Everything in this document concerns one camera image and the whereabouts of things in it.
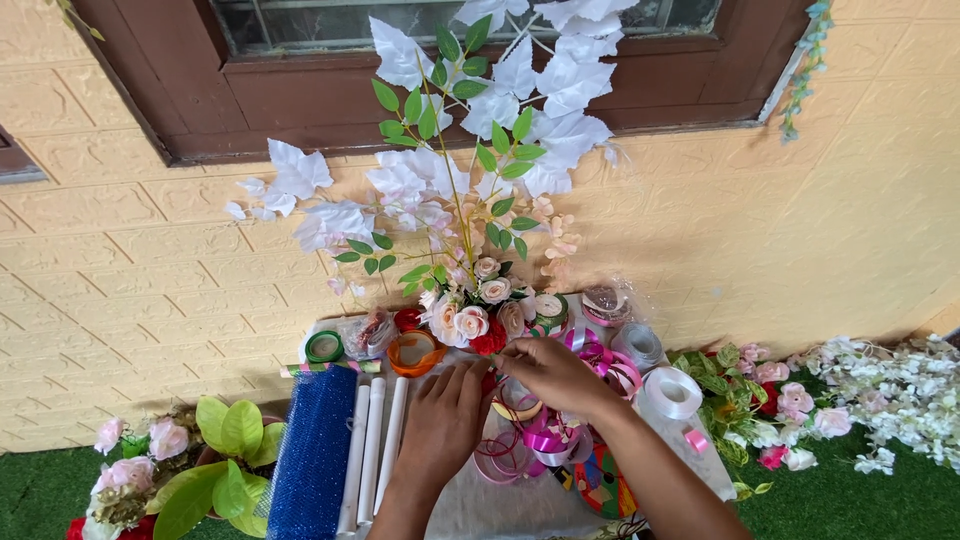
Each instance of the hand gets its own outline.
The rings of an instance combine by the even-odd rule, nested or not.
[[[496,367],[516,378],[547,406],[591,422],[625,403],[567,347],[548,337],[521,337],[497,355]]]
[[[410,405],[397,471],[440,494],[480,444],[492,400],[492,393],[481,395],[480,383],[490,366],[486,358],[467,360],[423,382]]]

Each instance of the brick pattern wall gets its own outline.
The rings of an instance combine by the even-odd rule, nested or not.
[[[776,126],[639,136],[616,140],[630,158],[617,169],[581,160],[574,193],[555,198],[585,238],[572,289],[622,272],[649,292],[669,348],[789,353],[837,333],[905,335],[941,312],[957,324],[960,8],[834,4],[800,141],[781,147]],[[0,4],[0,36],[0,124],[50,178],[0,185],[0,452],[91,444],[112,415],[203,394],[288,397],[276,368],[309,323],[363,308],[289,238],[297,216],[236,225],[221,212],[270,164],[164,167],[38,0]],[[362,193],[372,163],[331,160],[337,193]],[[401,272],[362,278],[368,297],[403,305]]]

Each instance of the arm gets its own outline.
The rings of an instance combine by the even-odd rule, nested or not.
[[[546,338],[512,341],[496,358],[553,408],[586,418],[603,436],[660,540],[750,540],[751,535],[630,405],[571,353]]]
[[[423,382],[368,540],[423,538],[440,492],[480,443],[491,403],[480,385],[490,365],[461,362]]]

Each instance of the table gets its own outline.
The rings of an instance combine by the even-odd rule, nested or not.
[[[610,343],[616,330],[588,323],[581,314],[580,295],[565,295],[569,310],[578,315],[579,324],[587,324],[604,343]],[[319,330],[332,330],[338,320],[318,321],[308,335]],[[463,351],[450,349],[444,361],[430,372],[439,373],[447,365],[474,357]],[[666,364],[666,356],[661,358]],[[390,363],[383,362],[382,376],[387,379],[385,416],[389,416],[397,375]],[[426,376],[410,381],[408,403]],[[369,381],[370,375],[361,374],[360,380]],[[655,430],[671,449],[697,474],[721,500],[736,497],[733,484],[720,461],[716,449],[710,447],[697,454],[684,439],[684,431],[693,427],[706,433],[697,415],[687,420],[673,420],[656,412],[647,402],[641,389],[634,399],[634,410]],[[381,445],[386,441],[386,425],[381,433]],[[508,427],[508,422],[496,412],[490,412],[484,426],[484,436],[494,437]],[[535,479],[518,479],[509,485],[496,485],[483,479],[469,460],[463,469],[444,488],[427,525],[426,540],[514,540],[519,538],[548,538],[550,536],[580,537],[594,533],[609,520],[594,514],[575,489],[565,491],[549,473]],[[357,531],[357,540],[366,537],[369,527]]]

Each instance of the white pvc pipe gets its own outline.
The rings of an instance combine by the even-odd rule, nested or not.
[[[344,483],[344,501],[340,504],[337,536],[352,536],[357,530],[357,497],[360,495],[360,470],[363,467],[364,443],[367,439],[367,413],[370,411],[370,387],[357,388],[353,404],[353,433],[350,436],[350,454],[347,460],[347,481]]]
[[[387,482],[394,472],[396,453],[400,448],[400,432],[403,431],[403,411],[407,405],[406,377],[396,379],[394,387],[394,401],[390,406],[390,424],[387,425],[387,442],[383,445],[383,463],[380,465],[380,481],[376,485],[376,504],[373,505],[373,515],[380,511],[383,502],[383,492],[387,489]]]
[[[380,425],[383,422],[383,398],[387,380],[374,379],[370,386],[370,414],[367,417],[367,442],[363,449],[363,475],[360,477],[360,501],[357,503],[357,525],[373,522],[373,499],[376,496],[376,466],[380,459]]]

